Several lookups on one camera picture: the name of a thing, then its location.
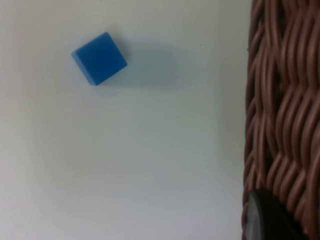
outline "blue block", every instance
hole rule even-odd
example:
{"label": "blue block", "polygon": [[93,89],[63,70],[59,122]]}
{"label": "blue block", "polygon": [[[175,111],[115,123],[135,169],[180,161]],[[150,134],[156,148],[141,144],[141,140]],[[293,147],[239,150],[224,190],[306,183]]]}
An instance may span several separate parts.
{"label": "blue block", "polygon": [[71,55],[92,85],[99,85],[128,65],[107,32]]}

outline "dark object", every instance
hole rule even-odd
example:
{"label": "dark object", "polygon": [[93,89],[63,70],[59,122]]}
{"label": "dark object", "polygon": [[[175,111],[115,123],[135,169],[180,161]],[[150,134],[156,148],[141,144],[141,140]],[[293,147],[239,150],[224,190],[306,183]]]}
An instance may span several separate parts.
{"label": "dark object", "polygon": [[247,240],[305,240],[302,229],[266,190],[249,193],[245,237]]}
{"label": "dark object", "polygon": [[92,85],[99,85],[127,66],[107,32],[73,52],[72,57]]}
{"label": "dark object", "polygon": [[242,226],[266,189],[319,240],[320,1],[253,0],[250,20]]}

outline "wicker basket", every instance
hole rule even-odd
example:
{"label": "wicker basket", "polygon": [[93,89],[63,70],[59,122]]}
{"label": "wicker basket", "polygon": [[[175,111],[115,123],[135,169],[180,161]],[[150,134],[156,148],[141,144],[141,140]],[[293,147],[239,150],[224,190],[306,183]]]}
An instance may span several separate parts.
{"label": "wicker basket", "polygon": [[268,189],[320,239],[320,0],[253,0],[242,226],[248,192]]}

